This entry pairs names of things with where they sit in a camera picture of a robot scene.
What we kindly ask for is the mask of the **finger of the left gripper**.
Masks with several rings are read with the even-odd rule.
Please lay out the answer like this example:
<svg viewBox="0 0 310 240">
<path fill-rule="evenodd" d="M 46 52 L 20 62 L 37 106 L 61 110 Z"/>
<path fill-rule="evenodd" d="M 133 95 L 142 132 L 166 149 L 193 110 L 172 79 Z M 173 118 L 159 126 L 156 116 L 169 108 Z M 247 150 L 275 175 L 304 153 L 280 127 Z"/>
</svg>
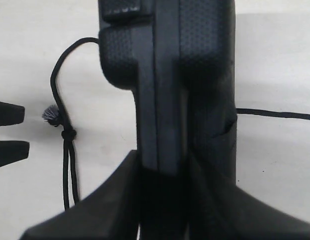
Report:
<svg viewBox="0 0 310 240">
<path fill-rule="evenodd" d="M 24 116 L 23 106 L 0 101 L 0 127 L 21 124 Z"/>
<path fill-rule="evenodd" d="M 20 140 L 0 141 L 0 167 L 28 158 L 29 142 Z"/>
</svg>

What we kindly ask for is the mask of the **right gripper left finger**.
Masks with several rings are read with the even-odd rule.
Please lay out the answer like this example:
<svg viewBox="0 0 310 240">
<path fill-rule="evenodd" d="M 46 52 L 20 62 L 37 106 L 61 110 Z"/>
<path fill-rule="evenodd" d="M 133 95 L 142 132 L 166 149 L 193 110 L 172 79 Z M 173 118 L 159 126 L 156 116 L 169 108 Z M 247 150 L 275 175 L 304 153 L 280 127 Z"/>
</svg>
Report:
<svg viewBox="0 0 310 240">
<path fill-rule="evenodd" d="M 129 152 L 113 174 L 75 206 L 28 228 L 23 240 L 134 240 L 140 213 L 140 162 Z"/>
</svg>

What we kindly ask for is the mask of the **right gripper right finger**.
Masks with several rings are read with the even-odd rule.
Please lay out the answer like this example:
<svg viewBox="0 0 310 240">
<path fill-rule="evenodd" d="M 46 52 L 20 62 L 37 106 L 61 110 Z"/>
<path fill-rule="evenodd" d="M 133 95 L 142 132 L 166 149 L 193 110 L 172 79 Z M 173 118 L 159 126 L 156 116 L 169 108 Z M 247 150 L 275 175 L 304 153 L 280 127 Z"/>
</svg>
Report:
<svg viewBox="0 0 310 240">
<path fill-rule="evenodd" d="M 254 198 L 193 153 L 189 171 L 191 240 L 310 240 L 310 223 Z"/>
</svg>

